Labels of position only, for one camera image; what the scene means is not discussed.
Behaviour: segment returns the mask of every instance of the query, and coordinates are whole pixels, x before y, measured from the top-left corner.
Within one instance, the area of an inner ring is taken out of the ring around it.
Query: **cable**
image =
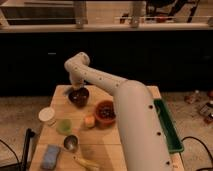
[[[19,169],[19,171],[21,171],[20,164],[19,164],[20,162],[19,162],[19,159],[18,159],[16,153],[15,153],[15,152],[13,151],[13,149],[12,149],[7,143],[5,143],[3,140],[0,139],[0,142],[1,142],[2,144],[4,144],[4,145],[14,154],[14,156],[15,156],[15,158],[16,158],[16,160],[17,160],[18,169]]]
[[[204,142],[202,142],[201,140],[199,140],[198,138],[196,137],[192,137],[192,136],[188,136],[188,137],[184,137],[182,139],[182,142],[186,139],[194,139],[194,140],[197,140],[198,142],[200,142],[204,148],[206,149],[208,155],[209,155],[209,158],[211,160],[211,163],[212,163],[212,166],[213,166],[213,156],[211,154],[211,152],[209,151],[208,147],[204,144]],[[197,169],[196,171],[213,171],[213,167],[206,167],[206,168],[200,168],[200,169]]]

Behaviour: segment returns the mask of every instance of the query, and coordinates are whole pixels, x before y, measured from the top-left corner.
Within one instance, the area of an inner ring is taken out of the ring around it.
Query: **white cup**
[[[51,126],[56,122],[55,110],[52,107],[45,107],[39,112],[38,118],[48,126]]]

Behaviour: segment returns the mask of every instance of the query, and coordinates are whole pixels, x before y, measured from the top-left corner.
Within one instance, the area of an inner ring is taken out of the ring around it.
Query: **bowl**
[[[94,115],[95,119],[103,125],[110,125],[114,123],[116,115],[114,113],[113,102],[110,100],[99,102],[96,105]]]
[[[84,107],[89,98],[89,91],[84,87],[79,90],[72,90],[69,93],[68,98],[77,107]]]

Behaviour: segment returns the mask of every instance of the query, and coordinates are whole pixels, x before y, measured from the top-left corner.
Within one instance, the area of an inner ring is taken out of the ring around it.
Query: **dark brown bowl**
[[[77,107],[84,107],[89,98],[89,91],[86,88],[72,90],[68,95],[69,100]]]

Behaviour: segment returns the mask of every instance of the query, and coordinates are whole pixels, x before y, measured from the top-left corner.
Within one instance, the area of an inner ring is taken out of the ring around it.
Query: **yellow object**
[[[74,156],[74,160],[81,166],[88,169],[89,171],[100,171],[100,165],[92,160],[75,157],[75,156]]]
[[[87,128],[92,128],[95,126],[95,117],[90,114],[84,117],[84,124]]]

